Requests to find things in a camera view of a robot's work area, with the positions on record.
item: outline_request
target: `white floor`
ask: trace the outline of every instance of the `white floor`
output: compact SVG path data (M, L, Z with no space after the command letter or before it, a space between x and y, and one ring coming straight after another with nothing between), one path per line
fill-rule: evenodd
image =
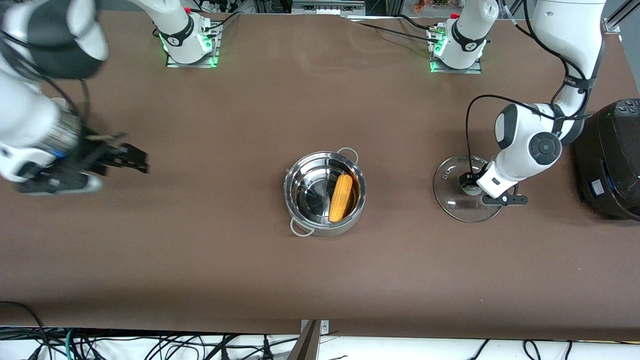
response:
M295 338L296 335L269 336L270 342ZM204 336L205 343L217 343L221 336ZM229 345L256 345L262 347L262 336L240 336L230 342ZM363 338L351 336L323 336L318 354L318 360L335 360L343 356L344 360L468 360L470 359L482 340L458 340L458 339L414 339L414 338ZM194 347L181 348L171 357L172 360L197 360L203 358L203 348L194 341ZM105 360L143 360L149 350L157 345L157 340L140 339L132 341L100 341L95 344L96 350ZM293 347L294 341L277 345L272 348L274 355L285 354ZM540 350L541 360L563 360L567 348L565 342L536 341ZM27 359L38 344L33 340L0 341L0 360ZM173 351L166 347L162 353L154 359L165 359L168 352ZM239 360L254 349L229 349L231 360ZM46 350L42 350L39 360L48 359ZM251 357L251 360L261 358L261 353ZM213 358L219 360L220 354ZM522 349L522 341L518 340L491 340L484 348L478 360L527 360ZM569 360L638 360L640 359L640 345L614 344L614 343L573 343L573 349ZM55 353L54 360L67 360L60 353Z

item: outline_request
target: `teal cable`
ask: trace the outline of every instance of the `teal cable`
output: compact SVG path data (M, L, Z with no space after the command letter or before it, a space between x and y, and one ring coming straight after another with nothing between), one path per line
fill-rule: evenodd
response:
M67 352L67 360L73 360L71 358L71 346L69 346L69 343L71 342L72 331L73 329L69 329L69 332L67 333L67 337L65 338L65 351Z

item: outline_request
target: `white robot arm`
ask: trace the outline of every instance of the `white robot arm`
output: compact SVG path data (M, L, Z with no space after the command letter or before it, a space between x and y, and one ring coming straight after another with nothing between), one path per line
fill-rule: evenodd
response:
M477 33L465 33L465 36L467 40L483 41L476 50L464 51L465 44L474 43L467 40L461 43L459 37L448 36L450 44L440 56L447 65L463 69L465 65L471 66L481 55L488 32L486 25L495 19L492 11L497 11L496 1L469 2L459 19L447 21L453 23L449 28L454 28L456 22L467 19L466 11L470 6L476 19ZM572 143L582 132L582 116L604 50L600 32L604 4L605 0L538 1L532 19L533 32L548 50L567 60L566 76L563 88L552 104L528 105L535 111L511 104L497 117L495 137L501 151L475 178L477 186L490 198L505 199L491 204L506 205L504 194L509 188L551 167L560 157L562 146Z
M154 21L179 63L200 60L206 21L179 0L130 0ZM0 175L29 194L90 192L106 166L147 171L146 154L101 136L40 92L53 79L86 79L108 57L94 0L34 0L0 12Z

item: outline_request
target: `stainless steel pot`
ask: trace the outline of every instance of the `stainless steel pot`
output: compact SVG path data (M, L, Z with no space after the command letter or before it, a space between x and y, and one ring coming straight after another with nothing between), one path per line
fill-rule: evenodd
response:
M352 152L355 161L345 155ZM353 178L351 200L346 216L339 222L329 221L329 208L333 189L342 174ZM284 197L291 215L291 231L297 236L335 236L344 233L358 221L364 207L367 187L358 167L358 153L350 147L336 152L321 151L298 160L284 180ZM306 233L295 230L294 224Z

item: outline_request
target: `white label sticker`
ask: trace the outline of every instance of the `white label sticker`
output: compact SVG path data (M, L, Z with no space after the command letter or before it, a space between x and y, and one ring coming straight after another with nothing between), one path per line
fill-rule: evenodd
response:
M600 179L591 182L591 189L593 190L593 193L596 194L596 196L604 194L604 189L602 188L602 182L600 181Z

